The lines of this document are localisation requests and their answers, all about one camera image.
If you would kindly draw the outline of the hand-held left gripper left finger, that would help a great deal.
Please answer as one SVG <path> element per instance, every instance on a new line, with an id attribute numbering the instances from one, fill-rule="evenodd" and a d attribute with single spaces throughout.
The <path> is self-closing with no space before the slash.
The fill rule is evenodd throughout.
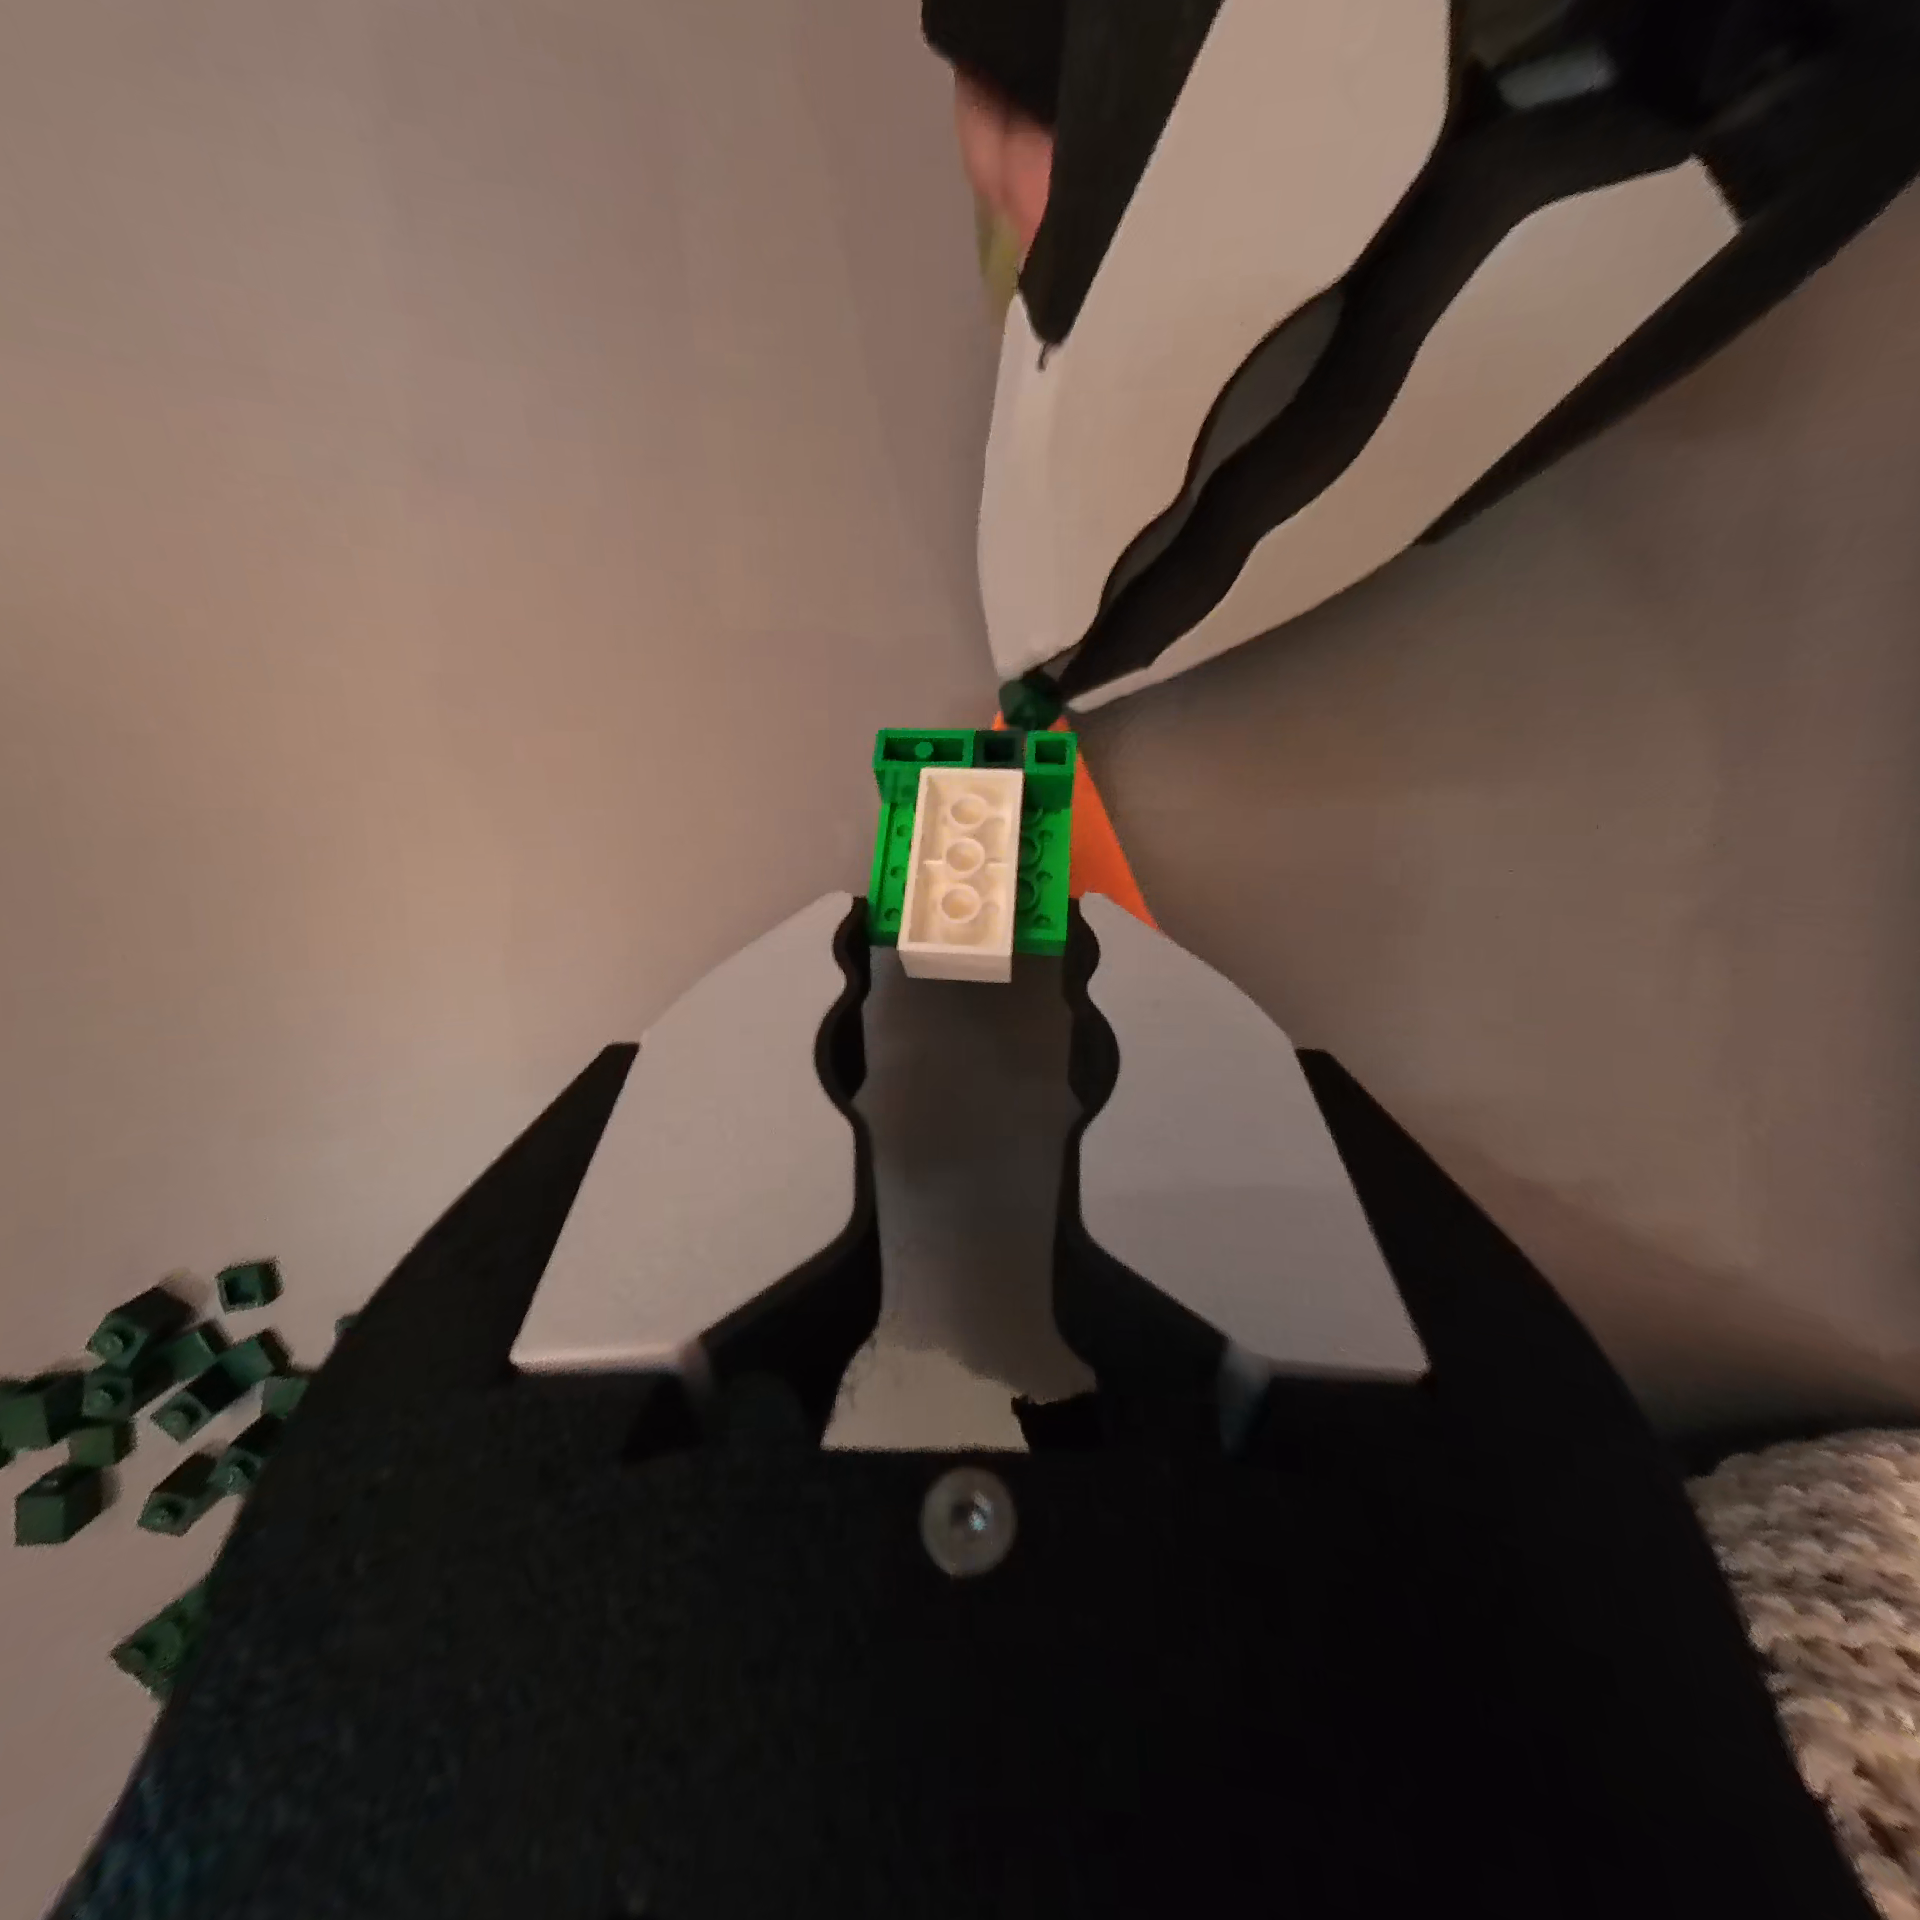
<path id="1" fill-rule="evenodd" d="M 642 1035 L 512 1344 L 528 1375 L 777 1383 L 823 1439 L 877 1326 L 868 904 L 828 893 Z"/>

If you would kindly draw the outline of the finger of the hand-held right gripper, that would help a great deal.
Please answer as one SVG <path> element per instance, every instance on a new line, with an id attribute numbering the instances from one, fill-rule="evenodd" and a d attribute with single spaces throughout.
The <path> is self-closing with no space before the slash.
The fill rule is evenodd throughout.
<path id="1" fill-rule="evenodd" d="M 1290 623 L 1392 563 L 1733 238 L 1712 173 L 1671 166 L 1522 220 L 1450 302 L 1355 462 L 1267 533 L 1151 664 L 1089 712 Z"/>
<path id="2" fill-rule="evenodd" d="M 1298 511 L 1256 509 L 1248 544 L 1188 522 L 1304 387 L 1361 250 L 1435 154 L 1447 77 L 1447 5 L 1223 5 L 1077 317 L 1041 333 L 1018 277 L 980 493 L 1003 677 L 1153 664 Z"/>

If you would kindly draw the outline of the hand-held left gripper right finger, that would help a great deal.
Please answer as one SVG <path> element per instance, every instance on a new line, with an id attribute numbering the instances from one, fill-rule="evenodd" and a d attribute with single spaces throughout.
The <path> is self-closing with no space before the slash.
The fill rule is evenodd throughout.
<path id="1" fill-rule="evenodd" d="M 1275 1387 L 1412 1387 L 1429 1352 L 1298 1048 L 1107 896 L 1064 957 L 1075 1101 L 1051 1309 L 1132 1439 L 1245 1450 Z"/>

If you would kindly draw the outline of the green and white lego assembly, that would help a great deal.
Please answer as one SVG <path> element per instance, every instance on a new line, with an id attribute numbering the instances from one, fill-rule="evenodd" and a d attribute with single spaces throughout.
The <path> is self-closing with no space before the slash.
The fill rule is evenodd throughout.
<path id="1" fill-rule="evenodd" d="M 868 927 L 913 978 L 1002 986 L 1069 932 L 1069 732 L 876 733 Z"/>

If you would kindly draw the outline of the pile of dark green lego bricks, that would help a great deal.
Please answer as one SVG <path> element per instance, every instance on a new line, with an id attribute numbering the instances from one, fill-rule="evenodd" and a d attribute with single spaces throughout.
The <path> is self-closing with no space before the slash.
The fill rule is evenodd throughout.
<path id="1" fill-rule="evenodd" d="M 112 1304 L 83 1358 L 2 1383 L 5 1469 L 31 1477 L 12 1495 L 12 1542 L 71 1544 L 119 1495 L 137 1439 L 178 1455 L 135 1496 L 135 1532 L 180 1540 L 245 1501 L 281 1451 L 311 1372 L 269 1314 L 283 1261 L 223 1264 L 208 1284 L 167 1278 Z"/>

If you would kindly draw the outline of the person's right hand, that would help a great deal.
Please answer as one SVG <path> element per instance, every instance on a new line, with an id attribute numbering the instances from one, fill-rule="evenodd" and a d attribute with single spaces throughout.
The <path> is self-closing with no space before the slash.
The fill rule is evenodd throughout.
<path id="1" fill-rule="evenodd" d="M 1049 204 L 1051 133 L 968 71 L 953 77 L 953 124 L 989 298 L 1005 307 Z"/>

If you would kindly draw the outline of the orange brick separator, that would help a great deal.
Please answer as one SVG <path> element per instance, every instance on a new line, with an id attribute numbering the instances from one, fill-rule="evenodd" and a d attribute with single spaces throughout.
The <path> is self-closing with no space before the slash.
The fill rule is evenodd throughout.
<path id="1" fill-rule="evenodd" d="M 1097 789 L 1093 762 L 1083 742 L 1075 746 L 1073 827 L 1069 827 L 1069 898 L 1105 896 L 1138 924 L 1159 930 L 1133 863 L 1124 852 L 1113 816 Z"/>

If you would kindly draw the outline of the cream knitted cloth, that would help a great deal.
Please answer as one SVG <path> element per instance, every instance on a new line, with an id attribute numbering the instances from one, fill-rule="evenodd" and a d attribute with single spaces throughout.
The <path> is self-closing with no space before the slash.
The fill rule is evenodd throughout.
<path id="1" fill-rule="evenodd" d="M 1840 1851 L 1915 1917 L 1917 1430 L 1736 1454 L 1687 1491 Z"/>

